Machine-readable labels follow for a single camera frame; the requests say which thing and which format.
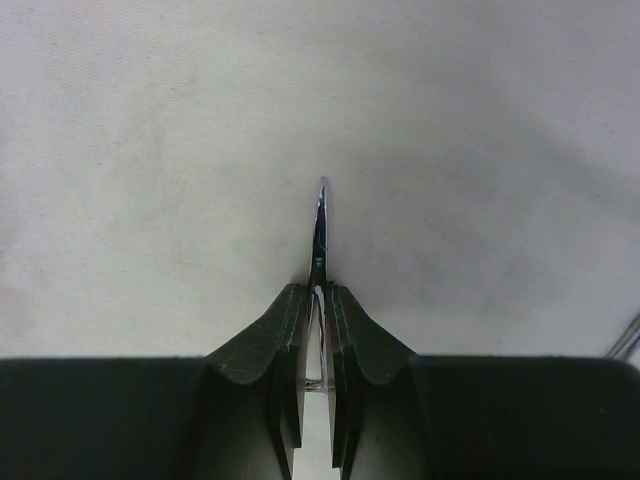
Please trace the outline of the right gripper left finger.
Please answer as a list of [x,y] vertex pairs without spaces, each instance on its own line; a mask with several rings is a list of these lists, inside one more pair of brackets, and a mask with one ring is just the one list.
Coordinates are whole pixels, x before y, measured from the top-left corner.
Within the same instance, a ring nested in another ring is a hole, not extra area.
[[205,478],[291,478],[302,444],[308,307],[306,287],[288,284],[208,356]]

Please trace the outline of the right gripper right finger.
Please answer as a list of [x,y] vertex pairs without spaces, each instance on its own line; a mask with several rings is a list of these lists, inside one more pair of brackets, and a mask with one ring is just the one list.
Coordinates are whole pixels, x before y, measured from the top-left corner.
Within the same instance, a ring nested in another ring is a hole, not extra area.
[[363,425],[362,388],[388,385],[415,352],[376,323],[345,286],[329,284],[325,317],[331,461],[349,473]]

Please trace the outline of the surgical forceps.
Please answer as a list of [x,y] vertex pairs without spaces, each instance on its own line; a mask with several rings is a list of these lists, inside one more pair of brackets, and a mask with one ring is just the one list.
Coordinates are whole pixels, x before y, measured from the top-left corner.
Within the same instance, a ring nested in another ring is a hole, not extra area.
[[609,359],[629,361],[639,349],[640,314],[629,323],[623,334],[607,352]]

